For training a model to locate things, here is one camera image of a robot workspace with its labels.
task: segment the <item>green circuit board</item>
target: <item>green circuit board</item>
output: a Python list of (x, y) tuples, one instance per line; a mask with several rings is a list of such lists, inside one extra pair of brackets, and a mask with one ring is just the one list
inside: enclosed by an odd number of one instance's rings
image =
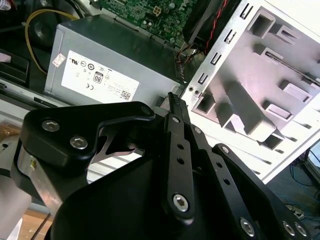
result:
[(100, 7), (180, 48), (197, 0), (100, 0)]

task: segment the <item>barcode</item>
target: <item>barcode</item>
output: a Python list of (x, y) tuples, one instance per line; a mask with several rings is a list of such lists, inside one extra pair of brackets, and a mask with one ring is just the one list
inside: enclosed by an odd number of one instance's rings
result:
[(122, 92), (121, 92), (121, 98), (124, 99), (124, 100), (129, 101), (130, 96), (131, 96), (131, 93), (129, 93), (129, 92), (127, 92), (127, 91), (122, 91)]

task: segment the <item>yellow cable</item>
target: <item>yellow cable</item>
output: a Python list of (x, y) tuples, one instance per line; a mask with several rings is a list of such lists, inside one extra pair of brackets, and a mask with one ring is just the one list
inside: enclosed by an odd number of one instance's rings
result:
[(29, 32), (28, 32), (28, 27), (30, 25), (30, 22), (32, 21), (32, 19), (34, 19), (36, 16), (40, 15), (40, 14), (44, 14), (44, 13), (56, 13), (56, 14), (60, 14), (63, 15), (71, 20), (77, 20), (78, 18), (75, 16), (72, 16), (69, 13), (63, 12), (63, 11), (59, 11), (59, 10), (53, 10), (53, 9), (40, 9), (37, 11), (34, 11), (26, 20), (25, 23), (25, 28), (24, 28), (24, 36), (25, 36), (25, 41), (26, 41), (26, 45), (29, 49), (31, 58), (33, 59), (35, 65), (38, 67), (38, 69), (43, 72), (44, 74), (47, 74), (47, 72), (45, 70), (43, 70), (40, 66), (40, 64), (38, 63), (38, 61), (36, 60), (35, 54), (32, 50), (31, 44), (30, 44), (30, 40), (29, 40)]

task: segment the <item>wooden surface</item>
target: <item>wooden surface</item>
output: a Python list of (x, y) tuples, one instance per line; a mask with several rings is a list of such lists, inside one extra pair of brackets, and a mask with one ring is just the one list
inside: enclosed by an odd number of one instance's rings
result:
[[(18, 240), (29, 240), (35, 233), (35, 231), (38, 229), (40, 224), (43, 222), (43, 220), (46, 218), (47, 215), (33, 211), (33, 210), (27, 210), (23, 217), (22, 217), (22, 225), (19, 233)], [(45, 223), (41, 231), (39, 232), (38, 236), (35, 238), (36, 240), (43, 240), (45, 239), (46, 233), (49, 229), (49, 227), (52, 224), (52, 217), (49, 218), (49, 220)]]

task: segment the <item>80 plus logo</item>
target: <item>80 plus logo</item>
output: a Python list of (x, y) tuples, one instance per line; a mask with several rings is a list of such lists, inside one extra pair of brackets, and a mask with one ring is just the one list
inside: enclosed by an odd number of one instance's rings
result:
[(102, 82), (104, 75), (98, 71), (95, 72), (93, 76), (93, 81), (100, 84)]

